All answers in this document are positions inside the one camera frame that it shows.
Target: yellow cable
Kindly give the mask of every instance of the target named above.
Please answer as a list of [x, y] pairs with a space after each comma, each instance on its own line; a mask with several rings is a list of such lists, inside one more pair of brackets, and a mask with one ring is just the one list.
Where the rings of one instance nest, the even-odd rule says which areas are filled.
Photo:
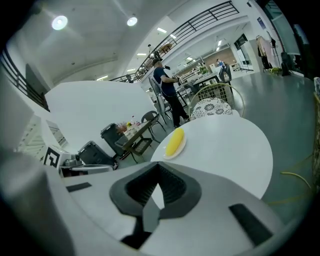
[[283, 200], [279, 200], [279, 201], [272, 201], [272, 202], [267, 202], [268, 205], [279, 205], [279, 204], [286, 204], [286, 203], [290, 203], [290, 202], [295, 202], [298, 201], [299, 199], [302, 199], [306, 196], [310, 195], [310, 193], [304, 193], [298, 196], [294, 196], [294, 197], [289, 197]]
[[299, 174], [296, 174], [296, 173], [293, 173], [293, 172], [287, 172], [287, 171], [282, 171], [280, 172], [281, 174], [288, 174], [288, 175], [294, 175], [294, 176], [297, 176], [299, 177], [300, 179], [302, 179], [307, 185], [308, 187], [312, 190], [311, 186], [309, 185], [308, 181], [306, 181], [306, 179], [302, 176], [300, 176]]
[[[312, 154], [307, 156], [305, 159], [303, 159], [302, 161], [296, 163], [294, 166], [284, 170], [284, 171], [281, 171], [280, 173], [281, 174], [284, 174], [284, 175], [294, 175], [294, 176], [297, 176], [299, 177], [300, 179], [302, 179], [306, 184], [307, 186], [312, 190], [311, 186], [309, 185], [309, 183], [306, 181], [306, 179], [304, 179], [302, 176], [300, 176], [299, 174], [296, 174], [296, 173], [293, 173], [293, 172], [289, 172], [289, 171], [292, 171], [294, 169], [296, 169], [297, 167], [300, 167], [302, 164], [304, 164], [307, 160], [309, 160], [309, 158], [312, 157]], [[268, 205], [277, 205], [277, 204], [285, 204], [285, 203], [290, 203], [290, 202], [294, 202], [294, 201], [297, 201], [299, 199], [302, 199], [303, 197], [307, 196], [308, 194], [302, 194], [302, 195], [298, 195], [298, 196], [295, 196], [295, 197], [289, 197], [289, 198], [286, 198], [286, 199], [283, 199], [283, 200], [279, 200], [279, 201], [272, 201], [272, 202], [267, 202]]]

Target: black cap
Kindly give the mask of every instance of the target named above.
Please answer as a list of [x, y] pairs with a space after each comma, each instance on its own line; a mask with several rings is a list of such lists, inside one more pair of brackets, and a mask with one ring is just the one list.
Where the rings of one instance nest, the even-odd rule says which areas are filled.
[[153, 61], [152, 61], [152, 66], [154, 66], [157, 62], [160, 62], [161, 59], [159, 58], [155, 58]]

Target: yellow object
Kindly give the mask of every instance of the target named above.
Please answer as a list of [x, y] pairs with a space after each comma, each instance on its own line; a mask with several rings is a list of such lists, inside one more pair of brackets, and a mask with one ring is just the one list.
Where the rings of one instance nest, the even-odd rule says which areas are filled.
[[297, 176], [299, 177], [300, 179], [302, 179], [306, 184], [307, 186], [312, 190], [311, 186], [309, 185], [308, 181], [306, 181], [306, 179], [302, 176], [300, 176], [299, 174], [296, 174], [296, 173], [293, 173], [293, 172], [285, 172], [285, 171], [282, 171], [281, 174], [289, 174], [289, 175], [294, 175], [294, 176]]
[[178, 149], [182, 140], [184, 139], [185, 131], [182, 128], [177, 128], [172, 134], [171, 139], [169, 140], [168, 146], [165, 149], [165, 155], [170, 157], [172, 156]]

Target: white plate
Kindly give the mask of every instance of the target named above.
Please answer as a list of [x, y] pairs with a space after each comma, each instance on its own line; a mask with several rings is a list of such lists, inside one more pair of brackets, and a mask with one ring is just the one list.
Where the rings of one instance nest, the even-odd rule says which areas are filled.
[[175, 158], [177, 155], [180, 154], [180, 152], [184, 149], [185, 145], [186, 145], [186, 142], [187, 142], [187, 137], [186, 137], [186, 134], [184, 134], [183, 136], [183, 139], [182, 139], [182, 142], [180, 143], [179, 147], [177, 148], [177, 150], [174, 152], [173, 155], [170, 155], [170, 156], [167, 156], [166, 153], [163, 154], [163, 158], [166, 159], [166, 160], [169, 160], [169, 159], [172, 159], [172, 158]]

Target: trash can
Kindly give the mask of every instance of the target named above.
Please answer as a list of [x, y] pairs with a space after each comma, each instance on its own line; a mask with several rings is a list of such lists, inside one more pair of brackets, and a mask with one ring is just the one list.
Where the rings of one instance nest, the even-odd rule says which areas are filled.
[[86, 165], [110, 165], [114, 170], [118, 167], [117, 161], [92, 140], [78, 151], [78, 155]]
[[123, 136], [123, 134], [117, 133], [117, 125], [115, 123], [109, 124], [100, 132], [100, 135], [119, 157], [124, 155], [125, 151], [115, 144]]

